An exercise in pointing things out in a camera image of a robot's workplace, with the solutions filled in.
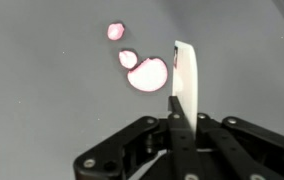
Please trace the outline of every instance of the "screw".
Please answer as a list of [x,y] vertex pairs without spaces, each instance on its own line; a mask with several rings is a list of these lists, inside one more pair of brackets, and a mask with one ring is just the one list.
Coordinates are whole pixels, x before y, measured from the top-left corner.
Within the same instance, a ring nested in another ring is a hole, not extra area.
[[187,174],[185,180],[199,180],[198,176],[195,174]]
[[95,165],[95,161],[94,159],[88,159],[86,161],[84,161],[84,167],[85,168],[92,168]]
[[148,121],[147,121],[149,124],[153,124],[155,121],[154,121],[154,119],[148,119]]
[[199,117],[200,119],[205,119],[205,115],[204,115],[204,114],[198,114],[198,117]]
[[263,176],[259,175],[259,174],[252,174],[250,176],[250,180],[266,180]]
[[229,119],[228,122],[229,122],[230,124],[236,124],[236,120],[235,120],[235,119]]
[[180,117],[181,117],[181,116],[180,116],[179,114],[174,114],[174,115],[173,115],[173,118],[174,118],[174,119],[180,119]]

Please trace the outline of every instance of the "gray surface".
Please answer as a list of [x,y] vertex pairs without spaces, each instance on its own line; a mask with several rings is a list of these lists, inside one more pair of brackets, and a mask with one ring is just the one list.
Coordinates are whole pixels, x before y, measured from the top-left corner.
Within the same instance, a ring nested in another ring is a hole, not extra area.
[[[109,42],[117,19],[128,31]],[[116,53],[171,67],[176,39],[197,50],[201,111],[284,134],[284,18],[272,0],[0,0],[0,179],[74,179],[80,153],[163,117],[171,81],[135,91]]]

